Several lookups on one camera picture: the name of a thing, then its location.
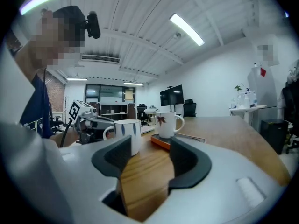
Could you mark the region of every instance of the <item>mug with leaf design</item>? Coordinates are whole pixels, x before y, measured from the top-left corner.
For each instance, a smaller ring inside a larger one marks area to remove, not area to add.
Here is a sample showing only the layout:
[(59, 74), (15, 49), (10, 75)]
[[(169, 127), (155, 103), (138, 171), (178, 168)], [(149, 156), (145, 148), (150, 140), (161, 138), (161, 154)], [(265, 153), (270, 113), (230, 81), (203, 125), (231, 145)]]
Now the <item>mug with leaf design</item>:
[(141, 146), (141, 123), (137, 119), (124, 119), (114, 122), (113, 126), (108, 127), (103, 132), (103, 139), (106, 140), (106, 133), (108, 130), (114, 130), (116, 138), (131, 135), (131, 156), (139, 152)]
[[(178, 130), (176, 130), (176, 117), (182, 120), (182, 126)], [(176, 115), (175, 112), (157, 113), (156, 119), (159, 136), (164, 139), (169, 139), (170, 137), (174, 136), (174, 133), (180, 131), (185, 125), (185, 120), (182, 117)]]

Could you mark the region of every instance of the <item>neck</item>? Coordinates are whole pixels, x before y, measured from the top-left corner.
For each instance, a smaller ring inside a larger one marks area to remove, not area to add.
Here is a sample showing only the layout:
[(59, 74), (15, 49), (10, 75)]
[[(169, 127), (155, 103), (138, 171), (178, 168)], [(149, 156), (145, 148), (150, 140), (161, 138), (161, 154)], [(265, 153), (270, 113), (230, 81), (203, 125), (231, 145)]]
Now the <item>neck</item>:
[(26, 78), (31, 82), (39, 69), (36, 68), (37, 66), (35, 61), (32, 59), (32, 55), (30, 53), (30, 44), (31, 41), (29, 41), (21, 50), (19, 50), (14, 60), (19, 65), (19, 68)]

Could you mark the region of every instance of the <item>cap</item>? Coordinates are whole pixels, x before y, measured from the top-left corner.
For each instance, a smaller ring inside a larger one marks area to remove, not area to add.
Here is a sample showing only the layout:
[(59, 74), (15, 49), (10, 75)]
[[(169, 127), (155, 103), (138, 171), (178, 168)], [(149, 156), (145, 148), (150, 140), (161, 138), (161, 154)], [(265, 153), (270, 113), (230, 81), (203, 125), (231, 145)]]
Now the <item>cap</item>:
[(64, 41), (70, 42), (70, 47), (82, 47), (85, 43), (85, 28), (82, 24), (85, 17), (78, 6), (68, 6), (53, 12), (53, 17), (62, 18)]

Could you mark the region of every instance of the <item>man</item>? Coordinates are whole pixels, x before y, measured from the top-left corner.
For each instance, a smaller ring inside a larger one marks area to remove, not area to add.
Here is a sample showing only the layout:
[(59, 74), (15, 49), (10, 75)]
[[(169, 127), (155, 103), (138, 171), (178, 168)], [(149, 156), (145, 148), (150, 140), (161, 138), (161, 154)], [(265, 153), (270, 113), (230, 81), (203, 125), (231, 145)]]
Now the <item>man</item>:
[[(20, 123), (51, 139), (60, 146), (63, 133), (54, 135), (49, 122), (49, 98), (44, 82), (37, 76), (40, 69), (57, 64), (64, 53), (73, 53), (85, 41), (85, 29), (81, 27), (85, 17), (77, 6), (63, 7), (55, 12), (45, 11), (37, 25), (37, 33), (15, 54), (15, 61), (35, 88)], [(70, 128), (64, 140), (69, 146), (79, 139)]]

